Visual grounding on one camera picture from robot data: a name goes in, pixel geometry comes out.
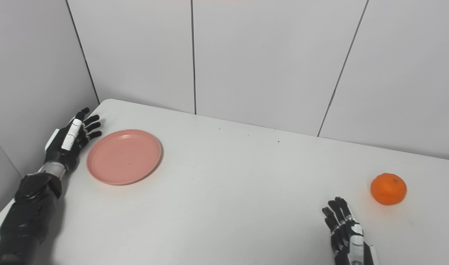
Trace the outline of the black and white right hand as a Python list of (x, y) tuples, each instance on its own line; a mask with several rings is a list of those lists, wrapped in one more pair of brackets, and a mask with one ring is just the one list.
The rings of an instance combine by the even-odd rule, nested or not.
[(330, 245), (336, 265), (378, 265), (373, 245), (365, 242), (364, 230), (349, 210), (347, 201), (335, 197), (322, 208), (330, 230)]

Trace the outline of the black and white left hand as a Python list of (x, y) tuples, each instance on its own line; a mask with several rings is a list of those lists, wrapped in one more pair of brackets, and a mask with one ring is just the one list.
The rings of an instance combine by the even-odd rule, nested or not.
[(58, 163), (66, 172), (72, 171), (78, 164), (81, 150), (94, 138), (100, 137), (100, 116), (88, 116), (90, 109), (85, 107), (70, 119), (67, 125), (56, 129), (46, 143), (44, 163)]

